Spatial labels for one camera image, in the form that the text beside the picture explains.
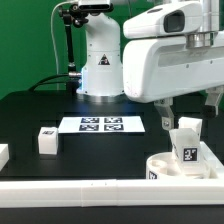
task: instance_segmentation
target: label sticker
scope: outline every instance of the label sticker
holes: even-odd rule
[[[197,162],[198,161],[198,149],[197,148],[184,148],[183,154],[184,162]]]
[[[81,120],[81,123],[85,123],[85,124],[92,124],[92,123],[99,123],[100,119],[99,118],[95,118],[95,117],[83,117]]]
[[[156,179],[158,179],[158,175],[155,174],[155,173],[152,172],[152,171],[149,171],[149,179],[150,179],[150,180],[156,180]]]
[[[122,117],[105,117],[104,118],[104,123],[113,123],[113,124],[117,124],[117,123],[122,123]]]
[[[52,135],[54,131],[44,131],[42,134],[43,135]]]
[[[99,125],[81,124],[79,131],[99,131]]]
[[[104,131],[123,131],[123,124],[106,124],[104,125]]]
[[[101,58],[100,62],[98,65],[110,65],[110,62],[107,58],[107,56],[104,54],[103,57]]]

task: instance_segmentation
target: black cable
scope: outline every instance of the black cable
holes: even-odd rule
[[[57,79],[57,78],[61,78],[61,77],[69,77],[68,74],[62,74],[62,75],[52,75],[49,76],[47,78],[44,78],[42,80],[40,80],[39,82],[37,82],[35,85],[31,86],[28,91],[33,91],[39,84],[42,84],[46,81],[52,80],[52,79]]]
[[[130,2],[130,0],[127,0],[127,1],[128,1],[129,16],[130,16],[130,18],[132,18],[133,14],[132,14],[132,9],[131,9],[131,2]]]
[[[33,92],[38,86],[49,85],[49,84],[59,84],[59,83],[66,83],[65,81],[58,81],[58,82],[44,82],[44,83],[37,83],[33,85],[28,91]]]

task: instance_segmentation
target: black and white pattern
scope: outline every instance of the black and white pattern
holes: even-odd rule
[[[120,124],[123,123],[122,117],[105,117],[105,124]]]
[[[99,125],[81,124],[79,126],[79,131],[99,131]]]
[[[156,179],[158,179],[158,175],[155,174],[155,173],[152,172],[152,171],[149,171],[149,179],[150,179],[150,180],[156,180]]]
[[[84,124],[96,124],[99,123],[100,119],[98,117],[83,117],[81,123]]]
[[[123,124],[105,124],[104,131],[123,131]]]
[[[197,148],[185,148],[183,161],[184,162],[197,162],[198,161],[198,149]]]
[[[52,135],[54,131],[44,131],[42,134],[43,135]]]

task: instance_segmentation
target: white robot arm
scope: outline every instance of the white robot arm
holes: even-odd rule
[[[223,94],[224,32],[219,0],[169,2],[124,24],[124,91],[134,101],[159,101],[209,89],[206,105]]]
[[[73,24],[85,25],[87,62],[82,69],[80,99],[112,102],[124,95],[120,54],[120,27],[103,12],[130,0],[74,0],[70,8]]]

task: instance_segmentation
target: robot logo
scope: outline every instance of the robot logo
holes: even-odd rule
[[[110,65],[110,62],[107,58],[107,56],[104,54],[103,57],[101,58],[100,62],[98,65]]]

